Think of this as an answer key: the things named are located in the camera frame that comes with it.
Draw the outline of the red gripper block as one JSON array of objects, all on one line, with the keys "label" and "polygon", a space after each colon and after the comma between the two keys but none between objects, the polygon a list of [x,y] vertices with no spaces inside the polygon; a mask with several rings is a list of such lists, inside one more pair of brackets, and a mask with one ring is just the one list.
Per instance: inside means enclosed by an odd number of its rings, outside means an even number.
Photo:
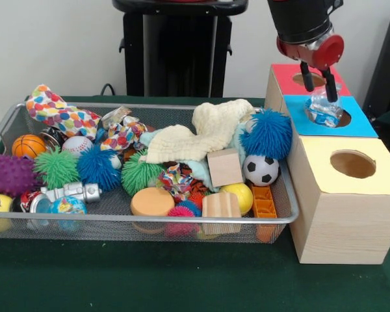
[{"label": "red gripper block", "polygon": [[312,68],[322,70],[322,76],[326,81],[327,100],[338,100],[335,77],[331,73],[330,66],[337,63],[343,55],[345,43],[341,36],[338,34],[327,34],[314,42],[306,44],[288,44],[277,38],[276,45],[282,55],[301,61],[302,79],[308,92],[312,92],[315,89],[309,65]]}]

